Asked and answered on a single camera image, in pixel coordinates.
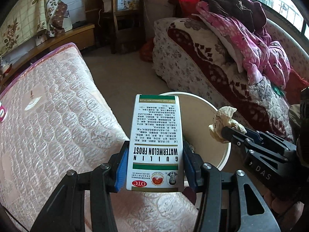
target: floral curtain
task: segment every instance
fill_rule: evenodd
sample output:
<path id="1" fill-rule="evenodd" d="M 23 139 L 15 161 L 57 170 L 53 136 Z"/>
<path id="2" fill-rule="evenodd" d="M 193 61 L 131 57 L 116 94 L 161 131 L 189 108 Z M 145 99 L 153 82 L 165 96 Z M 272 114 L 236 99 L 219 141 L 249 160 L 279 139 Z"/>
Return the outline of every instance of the floral curtain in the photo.
<path id="1" fill-rule="evenodd" d="M 63 34 L 67 8 L 61 0 L 19 0 L 0 27 L 0 56 L 42 31 L 50 37 Z"/>

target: green cloth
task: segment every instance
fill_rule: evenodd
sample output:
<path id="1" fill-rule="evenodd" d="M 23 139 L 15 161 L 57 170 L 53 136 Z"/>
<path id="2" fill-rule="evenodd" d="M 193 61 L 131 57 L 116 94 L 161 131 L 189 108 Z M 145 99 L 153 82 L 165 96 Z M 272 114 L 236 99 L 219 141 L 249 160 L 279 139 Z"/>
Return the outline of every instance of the green cloth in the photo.
<path id="1" fill-rule="evenodd" d="M 284 96 L 285 96 L 283 90 L 279 89 L 278 86 L 271 84 L 271 88 L 273 89 L 273 91 L 274 91 L 277 95 L 279 95 L 279 96 L 281 96 L 281 97 L 284 97 Z"/>

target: red bag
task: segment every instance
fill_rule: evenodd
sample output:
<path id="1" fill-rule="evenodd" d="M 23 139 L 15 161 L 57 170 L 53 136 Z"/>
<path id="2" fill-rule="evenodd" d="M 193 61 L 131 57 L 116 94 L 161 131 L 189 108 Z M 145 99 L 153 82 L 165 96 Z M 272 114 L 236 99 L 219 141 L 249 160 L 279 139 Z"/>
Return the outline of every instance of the red bag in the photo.
<path id="1" fill-rule="evenodd" d="M 200 0 L 179 0 L 183 17 L 189 17 L 191 14 L 199 14 L 196 10 L 196 4 Z"/>

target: crumpled tissue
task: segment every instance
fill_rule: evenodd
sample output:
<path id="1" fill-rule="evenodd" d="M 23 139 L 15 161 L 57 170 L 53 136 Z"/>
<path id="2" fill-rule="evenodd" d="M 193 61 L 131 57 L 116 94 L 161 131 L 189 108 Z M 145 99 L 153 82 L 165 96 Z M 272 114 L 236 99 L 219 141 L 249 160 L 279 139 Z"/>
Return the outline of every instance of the crumpled tissue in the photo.
<path id="1" fill-rule="evenodd" d="M 224 106 L 217 110 L 216 115 L 213 118 L 213 124 L 209 125 L 211 137 L 221 143 L 229 143 L 229 141 L 221 136 L 221 130 L 225 126 L 234 127 L 237 131 L 243 134 L 247 133 L 242 124 L 239 124 L 236 120 L 232 119 L 233 114 L 236 111 L 237 109 L 231 106 Z"/>

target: orange bag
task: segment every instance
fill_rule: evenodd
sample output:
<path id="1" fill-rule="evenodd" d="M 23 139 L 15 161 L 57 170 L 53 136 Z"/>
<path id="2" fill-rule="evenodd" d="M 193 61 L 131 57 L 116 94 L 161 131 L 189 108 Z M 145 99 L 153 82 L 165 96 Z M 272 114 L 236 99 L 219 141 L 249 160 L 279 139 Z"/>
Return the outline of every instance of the orange bag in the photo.
<path id="1" fill-rule="evenodd" d="M 154 38 L 151 38 L 139 50 L 139 57 L 145 62 L 152 63 L 152 51 L 154 49 Z"/>

